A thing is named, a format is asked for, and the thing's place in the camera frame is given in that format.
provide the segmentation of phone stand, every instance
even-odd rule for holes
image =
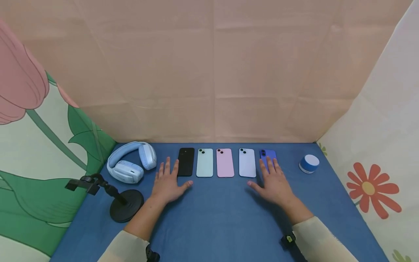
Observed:
[[[83,176],[80,180],[71,179],[65,186],[71,191],[75,191],[77,187],[86,188],[86,192],[91,195],[96,195],[99,188],[103,187],[108,195],[115,198],[111,203],[109,213],[111,218],[118,223],[130,221],[144,204],[144,197],[140,191],[130,189],[118,193],[118,189],[109,185],[100,174]]]

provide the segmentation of sleeve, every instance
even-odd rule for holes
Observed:
[[[150,243],[126,231],[119,232],[98,262],[147,262],[146,247]]]
[[[295,242],[308,262],[358,262],[317,217],[296,224],[292,230]]]

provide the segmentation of black smartphone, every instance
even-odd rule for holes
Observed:
[[[178,176],[192,176],[194,169],[194,148],[181,148],[179,150],[179,171]]]

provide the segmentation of headphones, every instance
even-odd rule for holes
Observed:
[[[119,161],[124,155],[137,149],[142,166],[146,170],[156,167],[157,157],[154,148],[146,142],[134,141],[116,149],[115,152],[109,156],[106,167],[111,176],[128,184],[138,183],[142,179],[144,170],[139,165],[125,160]]]

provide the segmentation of smartphone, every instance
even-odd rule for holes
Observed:
[[[213,159],[211,148],[198,149],[197,177],[212,177]]]
[[[255,151],[240,148],[238,152],[238,174],[244,177],[256,177]]]
[[[231,149],[229,148],[217,149],[217,176],[234,176],[233,156],[231,155]]]
[[[178,176],[191,176],[194,170],[194,148],[181,148],[179,150]]]
[[[268,168],[268,163],[266,162],[266,157],[267,156],[270,157],[271,161],[273,161],[274,158],[277,158],[277,153],[275,153],[275,151],[273,151],[273,150],[268,150],[268,149],[262,149],[260,151],[260,153],[261,153],[261,159],[262,159],[263,163],[265,164],[266,170],[269,173],[269,168]]]

